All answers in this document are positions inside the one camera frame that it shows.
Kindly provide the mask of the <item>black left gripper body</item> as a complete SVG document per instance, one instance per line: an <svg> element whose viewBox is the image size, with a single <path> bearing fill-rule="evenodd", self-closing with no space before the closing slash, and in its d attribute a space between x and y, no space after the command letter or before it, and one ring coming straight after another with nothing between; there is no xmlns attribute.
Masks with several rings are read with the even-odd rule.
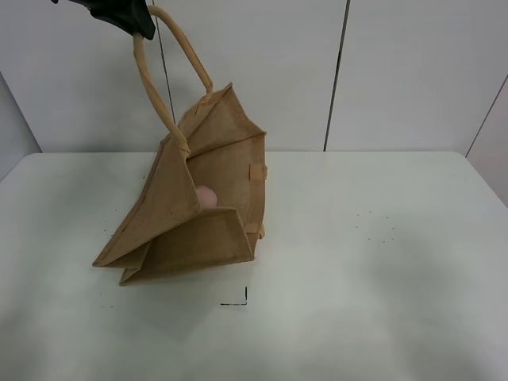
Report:
<svg viewBox="0 0 508 381"><path fill-rule="evenodd" d="M89 11L127 11L127 10L146 10L145 1L138 0L71 0L74 3L85 6Z"/></svg>

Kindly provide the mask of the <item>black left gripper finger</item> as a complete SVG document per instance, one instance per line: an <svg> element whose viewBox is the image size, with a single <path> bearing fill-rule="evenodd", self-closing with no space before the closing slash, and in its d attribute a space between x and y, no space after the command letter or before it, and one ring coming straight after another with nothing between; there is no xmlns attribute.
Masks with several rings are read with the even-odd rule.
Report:
<svg viewBox="0 0 508 381"><path fill-rule="evenodd" d="M131 36L138 33L143 38L152 40L155 35L155 24L149 13L148 5L146 10L127 10L120 12L92 10L90 11L90 14L98 20L117 26L119 29L122 29Z"/></svg>

